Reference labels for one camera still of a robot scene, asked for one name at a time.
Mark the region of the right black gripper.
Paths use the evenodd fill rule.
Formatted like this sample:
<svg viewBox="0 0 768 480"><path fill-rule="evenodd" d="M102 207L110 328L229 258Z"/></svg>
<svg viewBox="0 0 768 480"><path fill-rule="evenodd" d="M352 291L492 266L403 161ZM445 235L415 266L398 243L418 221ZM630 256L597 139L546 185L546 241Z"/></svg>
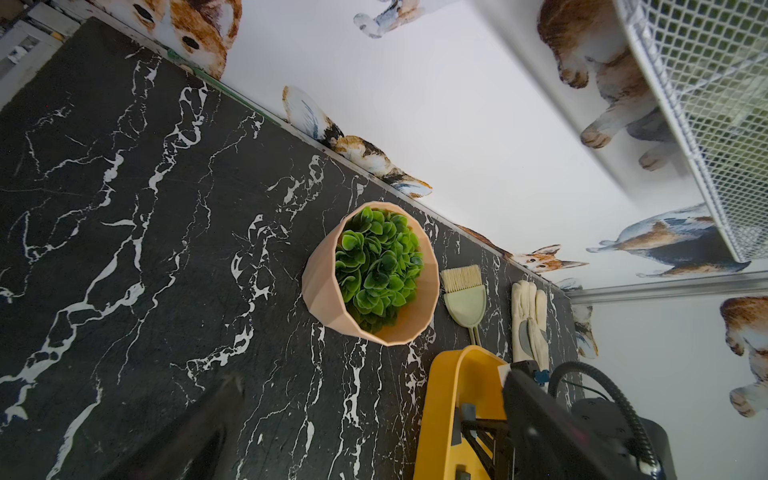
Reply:
<svg viewBox="0 0 768 480"><path fill-rule="evenodd" d="M479 461L480 472L489 479L514 478L515 452L506 421L478 419L474 404L455 408L450 445L468 446L470 459Z"/></svg>

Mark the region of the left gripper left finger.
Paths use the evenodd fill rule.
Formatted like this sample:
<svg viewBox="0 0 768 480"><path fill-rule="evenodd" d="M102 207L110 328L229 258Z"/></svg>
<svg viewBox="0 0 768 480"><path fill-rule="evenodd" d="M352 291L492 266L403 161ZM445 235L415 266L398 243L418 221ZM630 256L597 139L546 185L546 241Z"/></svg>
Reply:
<svg viewBox="0 0 768 480"><path fill-rule="evenodd" d="M104 479L223 479L237 451L245 383L239 374L219 379L185 412Z"/></svg>

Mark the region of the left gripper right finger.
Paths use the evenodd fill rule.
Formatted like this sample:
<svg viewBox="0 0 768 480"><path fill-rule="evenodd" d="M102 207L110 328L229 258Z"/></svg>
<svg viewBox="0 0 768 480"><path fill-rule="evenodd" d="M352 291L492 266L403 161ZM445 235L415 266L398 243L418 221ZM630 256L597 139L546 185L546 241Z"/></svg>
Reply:
<svg viewBox="0 0 768 480"><path fill-rule="evenodd" d="M583 373L611 396L632 433L635 462L611 449L584 421L556 401L559 383L570 373ZM642 423L618 386L595 367L557 367L549 390L543 391L527 369L501 369L502 398L515 451L535 479L640 479Z"/></svg>

